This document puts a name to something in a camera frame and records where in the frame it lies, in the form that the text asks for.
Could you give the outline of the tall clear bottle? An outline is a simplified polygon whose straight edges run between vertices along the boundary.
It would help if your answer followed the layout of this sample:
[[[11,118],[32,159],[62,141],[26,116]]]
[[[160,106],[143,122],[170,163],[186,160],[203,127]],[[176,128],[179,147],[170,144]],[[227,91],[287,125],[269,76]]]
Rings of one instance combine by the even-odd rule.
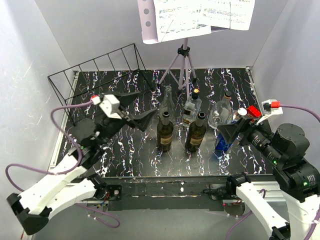
[[[163,113],[167,111],[169,113],[169,120],[175,124],[175,105],[172,98],[172,87],[167,85],[164,89],[164,98],[159,107],[159,118],[163,119]]]

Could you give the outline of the left sheet music page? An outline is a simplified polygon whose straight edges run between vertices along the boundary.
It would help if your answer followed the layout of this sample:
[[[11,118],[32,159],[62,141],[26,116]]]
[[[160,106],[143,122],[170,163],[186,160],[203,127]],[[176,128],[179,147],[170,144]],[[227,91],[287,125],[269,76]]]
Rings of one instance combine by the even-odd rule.
[[[210,34],[201,24],[202,0],[155,0],[155,22],[159,43]]]

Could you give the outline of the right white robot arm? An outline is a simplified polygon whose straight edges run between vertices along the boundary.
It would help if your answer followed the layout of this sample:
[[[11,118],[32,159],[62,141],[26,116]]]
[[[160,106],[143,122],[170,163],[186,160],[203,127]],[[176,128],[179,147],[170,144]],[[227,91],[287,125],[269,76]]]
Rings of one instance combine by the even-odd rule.
[[[272,132],[269,122],[241,117],[218,126],[228,143],[241,135],[240,145],[255,147],[272,163],[272,174],[285,199],[289,219],[281,217],[255,189],[245,173],[229,176],[225,191],[240,198],[257,217],[271,240],[320,238],[320,172],[305,158],[310,142],[303,129],[291,123]]]

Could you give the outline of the aluminium frame rail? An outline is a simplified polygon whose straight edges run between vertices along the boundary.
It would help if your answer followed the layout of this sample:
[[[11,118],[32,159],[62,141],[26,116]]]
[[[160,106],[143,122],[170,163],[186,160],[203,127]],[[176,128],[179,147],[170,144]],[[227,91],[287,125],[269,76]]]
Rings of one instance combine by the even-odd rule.
[[[90,179],[84,179],[75,187],[67,187],[101,157],[98,131],[93,116],[89,114],[89,110],[97,106],[89,100],[61,105],[51,111],[50,119],[60,131],[60,139],[49,169],[39,182],[17,196],[22,211],[16,216],[27,235],[39,232],[56,213],[98,192],[96,181]]]

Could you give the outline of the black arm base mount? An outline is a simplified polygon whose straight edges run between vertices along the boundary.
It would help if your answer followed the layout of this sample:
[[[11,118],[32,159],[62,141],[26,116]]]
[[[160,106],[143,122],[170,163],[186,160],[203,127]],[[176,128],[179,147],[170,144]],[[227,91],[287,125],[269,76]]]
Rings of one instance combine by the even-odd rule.
[[[226,176],[98,177],[107,185],[109,211],[223,211],[243,202],[226,191]]]

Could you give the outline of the right sheet music page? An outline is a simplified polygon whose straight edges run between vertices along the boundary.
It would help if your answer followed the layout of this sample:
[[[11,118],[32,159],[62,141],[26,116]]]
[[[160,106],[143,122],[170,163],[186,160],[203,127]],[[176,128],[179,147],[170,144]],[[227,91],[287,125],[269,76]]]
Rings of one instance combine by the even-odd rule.
[[[248,31],[254,0],[205,0],[201,4],[198,23],[212,27]]]

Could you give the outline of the small clear glass bottle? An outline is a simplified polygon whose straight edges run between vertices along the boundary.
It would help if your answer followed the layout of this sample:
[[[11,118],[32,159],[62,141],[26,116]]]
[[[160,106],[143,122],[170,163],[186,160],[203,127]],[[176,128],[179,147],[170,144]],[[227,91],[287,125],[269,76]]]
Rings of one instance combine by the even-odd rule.
[[[231,96],[232,93],[226,91],[223,98],[212,106],[208,117],[208,125],[212,129],[217,129],[219,125],[229,124],[232,121]]]

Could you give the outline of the red yellow toy block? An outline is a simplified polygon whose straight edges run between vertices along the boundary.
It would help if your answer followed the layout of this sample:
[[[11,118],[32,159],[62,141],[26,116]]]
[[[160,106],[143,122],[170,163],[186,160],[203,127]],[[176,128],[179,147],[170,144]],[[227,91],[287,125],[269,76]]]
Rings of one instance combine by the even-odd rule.
[[[260,118],[262,113],[254,106],[251,105],[247,109],[247,116],[250,118]]]

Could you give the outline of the clear bottle black cap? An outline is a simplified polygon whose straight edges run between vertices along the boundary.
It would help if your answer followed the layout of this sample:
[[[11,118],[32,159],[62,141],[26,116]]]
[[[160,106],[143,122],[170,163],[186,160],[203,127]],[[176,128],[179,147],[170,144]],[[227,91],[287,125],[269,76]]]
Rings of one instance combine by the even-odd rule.
[[[182,116],[182,124],[188,128],[194,122],[200,112],[202,100],[199,98],[200,91],[195,88],[192,94],[187,98]]]

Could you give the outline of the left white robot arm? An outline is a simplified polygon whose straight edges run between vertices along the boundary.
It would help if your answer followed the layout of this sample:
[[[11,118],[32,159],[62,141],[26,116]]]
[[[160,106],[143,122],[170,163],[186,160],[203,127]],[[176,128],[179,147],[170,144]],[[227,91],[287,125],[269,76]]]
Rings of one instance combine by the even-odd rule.
[[[61,106],[60,109],[65,110],[95,105],[105,115],[102,123],[95,123],[91,118],[80,120],[74,128],[73,135],[69,135],[56,123],[54,113],[59,109],[53,109],[50,113],[52,123],[73,144],[61,162],[49,171],[18,163],[11,163],[5,168],[7,179],[20,191],[10,194],[6,201],[28,236],[38,233],[53,216],[77,202],[91,198],[101,200],[106,196],[108,185],[97,174],[84,178],[72,187],[69,184],[102,158],[105,153],[103,145],[123,126],[128,125],[142,132],[146,130],[157,109],[152,108],[139,115],[126,112],[126,108],[140,95],[139,91],[110,92],[103,96],[94,95],[84,103]],[[33,186],[23,190],[10,177],[11,167],[41,173],[44,176]]]

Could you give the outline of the blue square bottle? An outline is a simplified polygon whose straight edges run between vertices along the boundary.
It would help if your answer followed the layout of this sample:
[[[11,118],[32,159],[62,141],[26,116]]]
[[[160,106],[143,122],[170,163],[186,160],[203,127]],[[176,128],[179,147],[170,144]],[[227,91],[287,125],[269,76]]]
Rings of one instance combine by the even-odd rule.
[[[242,116],[247,115],[247,109],[246,108],[239,108],[238,110],[234,110],[233,113],[230,116],[230,120],[228,120],[228,124],[233,124],[237,122]],[[229,147],[231,146],[231,143],[227,143],[225,138],[222,136],[221,133],[218,134],[216,141],[215,141],[215,150],[216,151],[222,151],[226,152]]]

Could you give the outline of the sheet music page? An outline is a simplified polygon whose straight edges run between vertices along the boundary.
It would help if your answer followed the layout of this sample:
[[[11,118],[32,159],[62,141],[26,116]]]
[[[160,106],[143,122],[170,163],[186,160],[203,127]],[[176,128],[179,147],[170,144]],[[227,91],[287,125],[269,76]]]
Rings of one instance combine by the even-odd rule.
[[[210,34],[201,24],[202,0],[155,0],[155,22],[159,43]]]
[[[198,23],[212,27],[248,31],[254,0],[205,0],[201,4]]]

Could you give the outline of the green wine bottle silver neck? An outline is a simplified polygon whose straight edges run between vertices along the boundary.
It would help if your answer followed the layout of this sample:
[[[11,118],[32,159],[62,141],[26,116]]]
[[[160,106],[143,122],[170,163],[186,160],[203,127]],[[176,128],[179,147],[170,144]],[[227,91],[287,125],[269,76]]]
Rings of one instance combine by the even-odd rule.
[[[207,130],[205,118],[206,114],[201,111],[198,113],[195,121],[190,124],[185,142],[187,151],[196,152],[199,149]]]

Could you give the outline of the dark green wine bottle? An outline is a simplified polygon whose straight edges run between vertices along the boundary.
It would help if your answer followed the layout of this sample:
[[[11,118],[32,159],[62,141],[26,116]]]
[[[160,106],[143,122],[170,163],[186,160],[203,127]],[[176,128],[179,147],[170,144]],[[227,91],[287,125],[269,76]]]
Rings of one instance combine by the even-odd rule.
[[[174,125],[170,120],[170,113],[164,111],[162,118],[157,124],[157,147],[162,152],[167,152],[171,149],[173,139]]]

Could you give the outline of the lilac music stand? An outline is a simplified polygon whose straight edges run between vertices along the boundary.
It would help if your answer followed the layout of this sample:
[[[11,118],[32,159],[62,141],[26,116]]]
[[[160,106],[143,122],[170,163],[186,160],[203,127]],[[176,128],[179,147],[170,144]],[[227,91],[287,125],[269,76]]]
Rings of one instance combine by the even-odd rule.
[[[139,0],[137,5],[141,24],[142,42],[147,45],[160,44],[161,42],[158,42],[157,36],[154,0]],[[224,28],[221,27],[210,27],[211,33],[224,30]],[[182,38],[182,40],[182,45],[177,49],[173,60],[165,70],[157,85],[161,86],[165,80],[165,77],[170,74],[177,83],[179,90],[182,90],[184,87],[186,87],[186,95],[189,97],[189,77],[192,76],[195,81],[198,78],[191,59],[190,47],[188,46],[189,37]]]

